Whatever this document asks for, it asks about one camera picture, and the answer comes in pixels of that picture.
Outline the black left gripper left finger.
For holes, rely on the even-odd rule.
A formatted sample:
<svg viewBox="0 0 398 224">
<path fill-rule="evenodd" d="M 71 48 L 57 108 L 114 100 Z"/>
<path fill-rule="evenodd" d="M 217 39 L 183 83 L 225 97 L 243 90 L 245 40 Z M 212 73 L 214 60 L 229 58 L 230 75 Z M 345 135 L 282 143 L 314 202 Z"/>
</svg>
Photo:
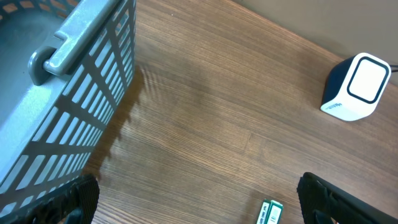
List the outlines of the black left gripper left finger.
<svg viewBox="0 0 398 224">
<path fill-rule="evenodd" d="M 99 195 L 96 177 L 86 174 L 5 215 L 1 218 L 1 223 L 90 224 L 97 209 Z"/>
</svg>

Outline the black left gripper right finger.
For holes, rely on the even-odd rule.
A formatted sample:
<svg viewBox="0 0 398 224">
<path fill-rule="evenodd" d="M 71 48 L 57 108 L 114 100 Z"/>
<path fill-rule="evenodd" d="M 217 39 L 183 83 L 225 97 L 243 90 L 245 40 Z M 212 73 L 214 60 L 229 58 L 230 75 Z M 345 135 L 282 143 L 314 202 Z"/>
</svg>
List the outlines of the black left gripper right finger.
<svg viewBox="0 0 398 224">
<path fill-rule="evenodd" d="M 397 218 L 311 172 L 300 178 L 297 193 L 305 224 L 397 224 Z"/>
</svg>

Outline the green white gum pack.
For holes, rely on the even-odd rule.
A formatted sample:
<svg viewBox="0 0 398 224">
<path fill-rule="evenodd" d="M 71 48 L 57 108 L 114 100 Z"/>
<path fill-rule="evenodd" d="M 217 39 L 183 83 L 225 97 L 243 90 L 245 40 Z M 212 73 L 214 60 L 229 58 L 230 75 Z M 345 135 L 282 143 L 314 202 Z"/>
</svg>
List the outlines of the green white gum pack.
<svg viewBox="0 0 398 224">
<path fill-rule="evenodd" d="M 256 224 L 279 224 L 283 209 L 281 203 L 264 199 Z"/>
</svg>

